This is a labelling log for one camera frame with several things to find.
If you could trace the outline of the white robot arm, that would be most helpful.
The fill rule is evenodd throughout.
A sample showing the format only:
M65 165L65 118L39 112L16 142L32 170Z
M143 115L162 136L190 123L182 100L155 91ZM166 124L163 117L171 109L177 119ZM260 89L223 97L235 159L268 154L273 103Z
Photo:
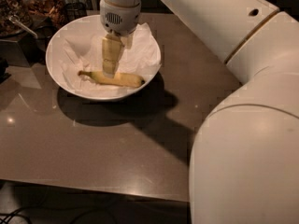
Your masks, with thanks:
M192 147L192 224L299 224L298 23L265 0L161 0L241 86ZM141 0L101 0L103 26L129 34Z

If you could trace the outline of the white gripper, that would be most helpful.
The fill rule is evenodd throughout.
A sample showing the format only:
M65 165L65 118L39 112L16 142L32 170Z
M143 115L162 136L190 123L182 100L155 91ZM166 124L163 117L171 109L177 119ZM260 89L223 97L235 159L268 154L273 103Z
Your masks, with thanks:
M123 49L132 47L134 36L130 34L138 24L140 9L141 4L120 7L100 0L100 21L108 33L114 33L102 39L102 68L106 77L115 76Z

